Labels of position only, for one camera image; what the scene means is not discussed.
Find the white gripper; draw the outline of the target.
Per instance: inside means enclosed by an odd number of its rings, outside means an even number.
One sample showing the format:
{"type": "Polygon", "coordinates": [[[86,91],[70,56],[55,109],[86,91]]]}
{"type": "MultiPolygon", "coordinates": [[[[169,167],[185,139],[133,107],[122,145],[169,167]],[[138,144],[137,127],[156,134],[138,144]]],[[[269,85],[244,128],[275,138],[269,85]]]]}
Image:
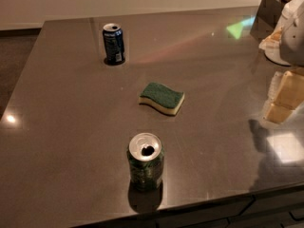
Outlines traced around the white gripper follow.
{"type": "Polygon", "coordinates": [[[280,43],[281,34],[282,28],[276,29],[272,34],[263,39],[258,47],[262,50],[267,50],[268,48],[277,48],[280,43]]]}

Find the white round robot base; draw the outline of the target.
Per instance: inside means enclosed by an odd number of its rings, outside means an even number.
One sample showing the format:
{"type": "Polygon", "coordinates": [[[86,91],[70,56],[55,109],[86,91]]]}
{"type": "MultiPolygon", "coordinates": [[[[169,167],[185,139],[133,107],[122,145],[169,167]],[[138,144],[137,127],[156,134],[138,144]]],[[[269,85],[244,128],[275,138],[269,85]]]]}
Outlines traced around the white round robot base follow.
{"type": "Polygon", "coordinates": [[[267,47],[264,52],[265,56],[272,61],[273,63],[276,63],[278,65],[289,67],[291,64],[284,61],[280,57],[280,50],[278,47],[267,47]]]}

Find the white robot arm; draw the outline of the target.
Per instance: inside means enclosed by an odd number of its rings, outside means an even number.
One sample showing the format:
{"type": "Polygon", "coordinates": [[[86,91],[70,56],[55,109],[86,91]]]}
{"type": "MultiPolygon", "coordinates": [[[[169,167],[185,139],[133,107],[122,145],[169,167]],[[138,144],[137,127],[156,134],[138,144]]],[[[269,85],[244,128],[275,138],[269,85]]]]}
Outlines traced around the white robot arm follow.
{"type": "Polygon", "coordinates": [[[259,48],[274,63],[304,67],[304,0],[288,2],[272,34],[259,48]]]}

